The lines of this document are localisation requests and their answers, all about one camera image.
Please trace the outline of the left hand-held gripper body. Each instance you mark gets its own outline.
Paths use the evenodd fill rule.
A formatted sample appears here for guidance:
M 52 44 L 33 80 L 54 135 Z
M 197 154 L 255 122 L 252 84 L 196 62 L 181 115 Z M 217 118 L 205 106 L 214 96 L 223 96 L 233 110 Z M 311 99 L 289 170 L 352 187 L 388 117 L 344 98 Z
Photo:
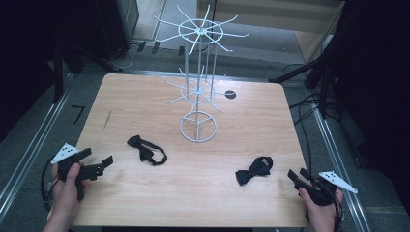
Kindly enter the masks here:
M 58 153 L 51 159 L 51 164 L 58 165 L 57 175 L 59 180 L 65 181 L 71 166 L 75 162 L 80 163 L 81 159 L 78 158 L 78 154 L 80 152 L 81 151 L 78 148 L 65 143 Z M 80 168 L 79 174 L 75 181 L 78 201 L 81 201 L 84 198 L 82 181 L 95 181 L 99 176 L 103 175 L 103 171 L 104 167 L 102 163 L 85 165 Z

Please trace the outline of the black metal stand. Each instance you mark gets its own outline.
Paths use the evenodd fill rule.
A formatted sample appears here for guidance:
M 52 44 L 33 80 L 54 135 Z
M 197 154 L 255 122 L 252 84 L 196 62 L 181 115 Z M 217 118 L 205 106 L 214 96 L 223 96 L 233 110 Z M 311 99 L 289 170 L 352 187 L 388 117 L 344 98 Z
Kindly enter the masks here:
M 270 78 L 269 83 L 281 84 L 299 74 L 309 72 L 304 85 L 308 89 L 315 88 L 320 84 L 320 92 L 318 99 L 318 110 L 323 119 L 327 118 L 327 110 L 330 105 L 327 103 L 328 97 L 333 91 L 336 84 L 334 71 L 336 68 L 337 56 L 341 53 L 343 41 L 337 37 L 333 37 L 323 52 L 313 61 L 302 65 L 296 70 L 283 74 L 280 77 Z
M 66 63 L 69 70 L 73 73 L 82 73 L 84 69 L 82 58 L 84 57 L 110 72 L 120 73 L 123 70 L 122 68 L 115 68 L 114 66 L 109 65 L 102 58 L 98 57 L 80 44 L 67 40 L 59 40 L 55 44 L 53 56 L 53 103 L 57 103 L 62 98 L 64 93 L 63 63 Z

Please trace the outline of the dark cabinet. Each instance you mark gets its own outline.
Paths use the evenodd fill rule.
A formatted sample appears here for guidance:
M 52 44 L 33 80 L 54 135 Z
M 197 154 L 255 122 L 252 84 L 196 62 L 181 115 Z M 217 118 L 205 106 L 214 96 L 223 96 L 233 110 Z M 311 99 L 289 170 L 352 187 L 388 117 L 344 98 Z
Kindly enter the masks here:
M 114 59 L 125 52 L 139 19 L 136 0 L 95 0 L 102 31 L 102 57 Z

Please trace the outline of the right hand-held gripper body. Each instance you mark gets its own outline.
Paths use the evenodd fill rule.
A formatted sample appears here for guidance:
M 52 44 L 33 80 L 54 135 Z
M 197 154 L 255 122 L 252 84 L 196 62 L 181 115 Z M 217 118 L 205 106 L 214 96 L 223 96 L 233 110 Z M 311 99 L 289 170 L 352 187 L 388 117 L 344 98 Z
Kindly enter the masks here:
M 346 189 L 353 193 L 358 192 L 356 188 L 341 179 L 334 171 L 320 172 L 318 177 L 312 177 L 313 180 L 309 184 L 298 177 L 301 182 L 300 188 L 304 188 L 312 201 L 319 206 L 328 206 L 335 203 L 337 188 Z

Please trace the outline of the black bow tie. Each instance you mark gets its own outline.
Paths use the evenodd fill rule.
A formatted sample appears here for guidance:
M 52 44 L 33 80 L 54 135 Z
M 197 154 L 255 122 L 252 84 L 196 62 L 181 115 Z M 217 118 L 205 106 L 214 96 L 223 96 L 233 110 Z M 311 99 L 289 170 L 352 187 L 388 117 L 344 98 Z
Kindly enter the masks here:
M 240 186 L 248 183 L 253 177 L 268 176 L 271 174 L 274 160 L 271 157 L 258 157 L 247 170 L 235 172 L 236 180 Z
M 168 156 L 163 148 L 142 139 L 139 135 L 135 135 L 129 138 L 127 144 L 139 151 L 139 157 L 141 161 L 148 161 L 153 166 L 163 165 L 167 162 Z M 163 154 L 161 161 L 154 160 L 154 150 L 158 150 Z

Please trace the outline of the person's left hand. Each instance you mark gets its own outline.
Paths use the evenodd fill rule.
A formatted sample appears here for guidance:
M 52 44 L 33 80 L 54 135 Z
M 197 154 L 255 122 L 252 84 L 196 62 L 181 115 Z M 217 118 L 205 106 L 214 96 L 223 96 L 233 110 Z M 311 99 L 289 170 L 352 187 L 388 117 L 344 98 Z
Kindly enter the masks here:
M 79 210 L 77 187 L 75 184 L 80 168 L 84 162 L 75 162 L 67 174 L 65 181 L 58 181 L 53 188 L 53 216 L 73 220 Z

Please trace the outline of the aluminium floor rail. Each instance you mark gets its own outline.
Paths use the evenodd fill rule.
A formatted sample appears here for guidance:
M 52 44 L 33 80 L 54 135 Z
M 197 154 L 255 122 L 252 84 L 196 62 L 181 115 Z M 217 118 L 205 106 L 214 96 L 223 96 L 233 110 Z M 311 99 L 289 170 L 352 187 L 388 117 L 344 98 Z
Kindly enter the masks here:
M 38 159 L 75 79 L 75 74 L 66 73 L 63 78 L 63 94 L 58 101 L 53 102 L 54 88 L 47 90 L 0 142 L 0 222 L 7 215 Z
M 314 112 L 316 123 L 321 131 L 324 143 L 327 147 L 330 159 L 336 174 L 348 184 L 351 184 L 349 174 L 340 155 L 339 148 L 329 128 L 328 122 L 322 118 L 318 111 Z M 350 216 L 358 232 L 371 232 L 369 223 L 366 219 L 364 208 L 358 195 L 352 191 L 344 190 L 344 198 L 350 212 Z

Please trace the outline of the person's right hand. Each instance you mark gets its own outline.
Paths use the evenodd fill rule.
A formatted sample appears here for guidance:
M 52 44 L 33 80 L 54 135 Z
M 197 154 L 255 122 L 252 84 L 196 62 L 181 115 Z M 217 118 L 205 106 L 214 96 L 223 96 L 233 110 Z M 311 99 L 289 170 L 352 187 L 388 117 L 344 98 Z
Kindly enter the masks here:
M 335 205 L 316 205 L 304 188 L 299 188 L 299 194 L 305 204 L 305 210 L 308 213 L 309 228 L 311 226 L 335 227 L 337 218 Z

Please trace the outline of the light wooden furniture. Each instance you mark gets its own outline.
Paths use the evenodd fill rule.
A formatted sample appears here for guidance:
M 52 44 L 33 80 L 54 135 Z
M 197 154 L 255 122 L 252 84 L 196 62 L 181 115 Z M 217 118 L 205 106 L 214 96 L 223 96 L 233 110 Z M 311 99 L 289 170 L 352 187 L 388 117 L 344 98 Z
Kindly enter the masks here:
M 196 0 L 196 4 L 197 16 L 204 16 L 211 6 L 217 21 L 237 15 L 239 24 L 294 31 L 306 62 L 335 31 L 344 7 L 343 0 Z

